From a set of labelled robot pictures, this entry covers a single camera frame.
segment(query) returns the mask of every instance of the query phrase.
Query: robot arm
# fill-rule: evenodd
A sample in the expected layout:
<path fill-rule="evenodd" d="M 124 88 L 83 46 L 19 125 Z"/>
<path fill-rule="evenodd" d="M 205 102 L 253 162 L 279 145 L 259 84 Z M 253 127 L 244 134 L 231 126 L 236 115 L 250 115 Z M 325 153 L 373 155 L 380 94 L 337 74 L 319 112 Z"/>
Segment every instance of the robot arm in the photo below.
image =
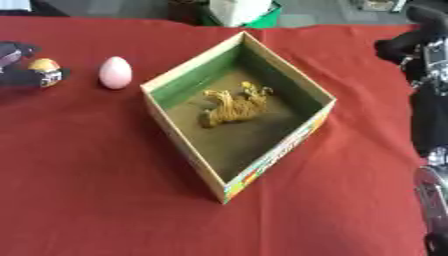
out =
<path fill-rule="evenodd" d="M 430 256 L 448 255 L 448 15 L 447 4 L 411 5 L 413 31 L 376 42 L 377 55 L 400 66 L 415 89 L 412 142 L 428 164 L 415 173 L 416 193 L 428 228 Z"/>

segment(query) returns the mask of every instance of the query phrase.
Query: box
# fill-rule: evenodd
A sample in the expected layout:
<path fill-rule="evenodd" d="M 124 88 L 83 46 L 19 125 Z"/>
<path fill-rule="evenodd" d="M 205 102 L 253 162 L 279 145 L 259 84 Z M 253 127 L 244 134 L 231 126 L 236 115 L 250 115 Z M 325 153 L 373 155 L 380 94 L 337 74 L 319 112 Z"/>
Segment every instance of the box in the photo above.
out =
<path fill-rule="evenodd" d="M 404 8 L 404 6 L 406 5 L 407 0 L 395 0 L 395 5 L 392 8 L 392 10 L 390 10 L 391 12 L 401 12 Z"/>
<path fill-rule="evenodd" d="M 267 112 L 251 121 L 202 128 L 205 89 L 242 81 L 269 86 Z M 326 119 L 336 99 L 303 72 L 241 32 L 141 85 L 151 116 L 222 203 L 227 203 Z"/>
<path fill-rule="evenodd" d="M 395 0 L 352 0 L 363 11 L 388 12 L 395 6 Z"/>
<path fill-rule="evenodd" d="M 268 12 L 272 0 L 210 0 L 209 9 L 226 27 L 250 23 Z"/>
<path fill-rule="evenodd" d="M 282 6 L 277 2 L 272 2 L 271 8 L 268 13 L 262 15 L 258 19 L 243 24 L 241 27 L 247 28 L 273 28 L 277 26 L 278 18 L 282 12 Z M 207 5 L 203 5 L 201 8 L 201 21 L 203 26 L 224 26 L 218 18 L 213 15 Z"/>

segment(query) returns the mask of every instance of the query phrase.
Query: white container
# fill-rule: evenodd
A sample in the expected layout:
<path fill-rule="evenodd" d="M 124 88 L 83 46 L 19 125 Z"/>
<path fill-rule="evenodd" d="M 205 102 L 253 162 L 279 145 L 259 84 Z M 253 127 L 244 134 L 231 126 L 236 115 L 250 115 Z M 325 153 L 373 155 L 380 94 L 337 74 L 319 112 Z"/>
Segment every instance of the white container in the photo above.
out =
<path fill-rule="evenodd" d="M 210 10 L 224 26 L 238 27 L 266 14 L 272 0 L 211 0 Z"/>

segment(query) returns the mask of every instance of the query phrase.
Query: yellow object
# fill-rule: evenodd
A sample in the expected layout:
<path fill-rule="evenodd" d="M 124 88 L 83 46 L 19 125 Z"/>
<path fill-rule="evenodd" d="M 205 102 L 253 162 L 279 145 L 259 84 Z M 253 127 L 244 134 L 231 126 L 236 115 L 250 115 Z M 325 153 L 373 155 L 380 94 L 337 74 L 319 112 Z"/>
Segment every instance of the yellow object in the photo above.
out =
<path fill-rule="evenodd" d="M 58 70 L 61 67 L 52 59 L 38 59 L 33 61 L 28 68 L 41 72 L 48 72 Z"/>
<path fill-rule="evenodd" d="M 227 200 L 232 199 L 234 196 L 236 196 L 241 190 L 244 189 L 244 184 L 240 181 L 233 185 L 230 190 L 226 193 Z"/>
<path fill-rule="evenodd" d="M 57 72 L 61 67 L 56 61 L 44 58 L 33 61 L 28 68 L 36 70 L 40 73 L 49 74 L 52 72 Z M 60 80 L 61 79 L 43 79 L 41 86 L 49 87 L 55 85 Z"/>
<path fill-rule="evenodd" d="M 232 97 L 229 91 L 204 91 L 204 95 L 218 101 L 218 107 L 205 110 L 200 119 L 204 128 L 213 128 L 219 124 L 235 121 L 247 121 L 266 111 L 267 95 L 273 93 L 269 87 L 261 90 L 247 81 L 241 83 L 244 93 Z"/>

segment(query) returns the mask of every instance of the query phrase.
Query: toy animal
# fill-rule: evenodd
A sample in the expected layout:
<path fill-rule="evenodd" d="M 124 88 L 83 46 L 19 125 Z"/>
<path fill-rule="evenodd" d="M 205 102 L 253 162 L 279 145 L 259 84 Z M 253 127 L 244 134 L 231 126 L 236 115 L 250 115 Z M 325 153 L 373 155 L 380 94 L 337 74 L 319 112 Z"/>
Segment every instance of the toy animal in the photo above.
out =
<path fill-rule="evenodd" d="M 49 59 L 36 60 L 28 69 L 19 66 L 38 50 L 30 44 L 0 41 L 0 86 L 49 87 L 67 77 L 69 70 Z"/>
<path fill-rule="evenodd" d="M 200 116 L 204 128 L 213 128 L 229 122 L 248 121 L 266 112 L 267 96 L 273 90 L 269 87 L 258 89 L 252 83 L 243 82 L 243 93 L 232 96 L 228 90 L 206 90 L 204 95 L 211 101 L 216 101 L 215 109 L 206 109 Z"/>

